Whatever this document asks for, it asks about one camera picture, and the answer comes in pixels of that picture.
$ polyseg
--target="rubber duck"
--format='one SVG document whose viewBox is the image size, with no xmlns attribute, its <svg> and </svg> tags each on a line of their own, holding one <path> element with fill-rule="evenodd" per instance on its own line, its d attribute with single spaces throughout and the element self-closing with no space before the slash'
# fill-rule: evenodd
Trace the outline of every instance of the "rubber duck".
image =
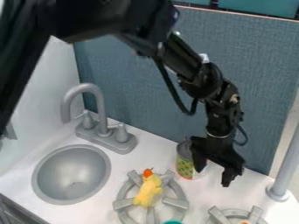
<svg viewBox="0 0 299 224">
<path fill-rule="evenodd" d="M 152 169 L 143 171 L 143 184 L 138 194 L 134 197 L 133 204 L 142 207 L 150 207 L 154 196 L 162 192 L 161 179 L 153 173 Z"/>
</svg>

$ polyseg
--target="faucet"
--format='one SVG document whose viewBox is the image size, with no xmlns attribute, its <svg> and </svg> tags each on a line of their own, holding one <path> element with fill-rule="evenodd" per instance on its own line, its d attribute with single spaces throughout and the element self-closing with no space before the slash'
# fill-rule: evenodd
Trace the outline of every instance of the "faucet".
<svg viewBox="0 0 299 224">
<path fill-rule="evenodd" d="M 108 126 L 105 111 L 104 95 L 101 90 L 91 83 L 83 83 L 72 87 L 63 97 L 60 105 L 61 120 L 71 122 L 71 103 L 73 98 L 83 93 L 95 96 L 99 121 L 96 122 L 88 110 L 84 110 L 82 123 L 76 127 L 76 136 L 89 142 L 99 144 L 119 154 L 131 152 L 137 145 L 136 137 L 126 131 L 125 124 L 119 122 Z"/>
<path fill-rule="evenodd" d="M 111 131 L 108 130 L 108 120 L 105 110 L 104 95 L 97 86 L 91 83 L 82 83 L 76 87 L 71 88 L 65 94 L 60 107 L 62 122 L 71 122 L 71 103 L 73 101 L 73 98 L 83 93 L 90 93 L 95 97 L 100 122 L 98 127 L 98 134 L 103 137 L 110 135 Z"/>
</svg>

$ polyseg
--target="metal post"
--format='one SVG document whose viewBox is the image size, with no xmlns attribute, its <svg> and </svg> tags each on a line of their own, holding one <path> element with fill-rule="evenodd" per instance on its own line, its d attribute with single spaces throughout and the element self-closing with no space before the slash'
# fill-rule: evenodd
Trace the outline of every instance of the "metal post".
<svg viewBox="0 0 299 224">
<path fill-rule="evenodd" d="M 297 124 L 295 134 L 289 145 L 282 166 L 278 171 L 273 185 L 268 186 L 266 192 L 268 196 L 277 201 L 285 201 L 289 198 L 289 182 L 291 181 L 299 164 L 299 125 Z"/>
</svg>

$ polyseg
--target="green can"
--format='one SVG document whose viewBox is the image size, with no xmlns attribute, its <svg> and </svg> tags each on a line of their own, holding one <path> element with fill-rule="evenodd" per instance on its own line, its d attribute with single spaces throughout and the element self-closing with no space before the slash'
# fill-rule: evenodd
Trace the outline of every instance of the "green can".
<svg viewBox="0 0 299 224">
<path fill-rule="evenodd" d="M 191 154 L 191 140 L 177 145 L 177 173 L 185 179 L 198 179 L 200 174 L 195 171 Z"/>
</svg>

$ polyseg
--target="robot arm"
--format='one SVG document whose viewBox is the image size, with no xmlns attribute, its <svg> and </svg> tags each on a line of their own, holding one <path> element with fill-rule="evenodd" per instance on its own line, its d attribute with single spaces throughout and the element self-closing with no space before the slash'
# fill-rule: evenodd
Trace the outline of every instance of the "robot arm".
<svg viewBox="0 0 299 224">
<path fill-rule="evenodd" d="M 7 0 L 0 20 L 0 134 L 51 35 L 73 43 L 110 34 L 155 61 L 182 112 L 192 116 L 198 101 L 205 104 L 207 136 L 191 138 L 193 162 L 198 172 L 206 159 L 223 166 L 222 185 L 229 186 L 245 163 L 233 149 L 237 129 L 244 134 L 238 89 L 172 31 L 178 18 L 169 0 Z M 190 110 L 165 66 L 193 98 Z"/>
</svg>

